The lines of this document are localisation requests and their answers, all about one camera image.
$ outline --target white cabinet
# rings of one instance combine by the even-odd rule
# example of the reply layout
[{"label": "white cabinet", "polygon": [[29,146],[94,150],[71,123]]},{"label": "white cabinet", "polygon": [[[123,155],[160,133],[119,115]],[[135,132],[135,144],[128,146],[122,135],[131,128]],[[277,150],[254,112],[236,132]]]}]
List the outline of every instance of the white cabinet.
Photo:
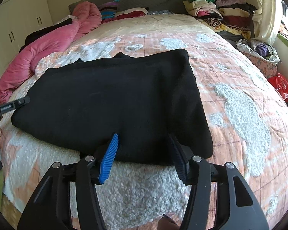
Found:
[{"label": "white cabinet", "polygon": [[4,0],[0,5],[0,77],[26,37],[53,25],[47,0]]}]

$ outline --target fingernail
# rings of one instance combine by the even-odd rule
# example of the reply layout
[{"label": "fingernail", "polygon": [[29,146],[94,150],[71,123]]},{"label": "fingernail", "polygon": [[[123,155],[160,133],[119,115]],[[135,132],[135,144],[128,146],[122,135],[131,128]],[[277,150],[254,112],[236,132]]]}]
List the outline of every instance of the fingernail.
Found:
[{"label": "fingernail", "polygon": [[170,216],[167,216],[166,214],[163,214],[163,217],[167,218],[171,223],[174,223],[177,225],[177,223],[175,221],[173,221],[173,219]]}]

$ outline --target curtain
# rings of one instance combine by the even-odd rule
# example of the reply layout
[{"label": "curtain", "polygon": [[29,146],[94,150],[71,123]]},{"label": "curtain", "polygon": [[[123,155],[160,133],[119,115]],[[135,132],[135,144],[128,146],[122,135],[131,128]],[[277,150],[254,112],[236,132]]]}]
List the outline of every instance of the curtain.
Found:
[{"label": "curtain", "polygon": [[273,45],[283,16],[282,0],[257,0],[253,16],[255,39]]}]

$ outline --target bed sheet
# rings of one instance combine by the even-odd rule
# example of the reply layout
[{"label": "bed sheet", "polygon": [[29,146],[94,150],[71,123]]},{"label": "bed sheet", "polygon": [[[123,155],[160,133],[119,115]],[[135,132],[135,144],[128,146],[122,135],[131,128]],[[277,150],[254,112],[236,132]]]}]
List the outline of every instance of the bed sheet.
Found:
[{"label": "bed sheet", "polygon": [[[208,161],[235,164],[272,228],[288,209],[288,108],[243,54],[191,16],[154,15],[103,24],[65,52],[40,60],[35,75],[10,100],[25,96],[47,68],[78,58],[110,58],[118,52],[142,57],[177,48],[189,53],[213,138],[214,154]],[[79,153],[20,131],[11,124],[11,115],[1,121],[4,193],[22,212],[51,164],[77,162]],[[214,223],[215,189],[212,184],[207,228]],[[72,183],[71,213],[79,227],[74,190]],[[114,162],[109,179],[96,190],[109,230],[156,229],[163,213],[183,217],[190,187],[182,184],[174,167]]]}]

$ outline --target striped pillow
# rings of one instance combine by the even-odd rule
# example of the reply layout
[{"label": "striped pillow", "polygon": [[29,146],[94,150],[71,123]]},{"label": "striped pillow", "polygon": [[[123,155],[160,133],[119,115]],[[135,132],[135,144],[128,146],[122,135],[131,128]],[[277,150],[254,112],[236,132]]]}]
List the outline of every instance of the striped pillow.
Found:
[{"label": "striped pillow", "polygon": [[114,0],[113,2],[107,2],[98,6],[101,13],[101,20],[113,18],[117,11],[118,4],[119,0]]}]

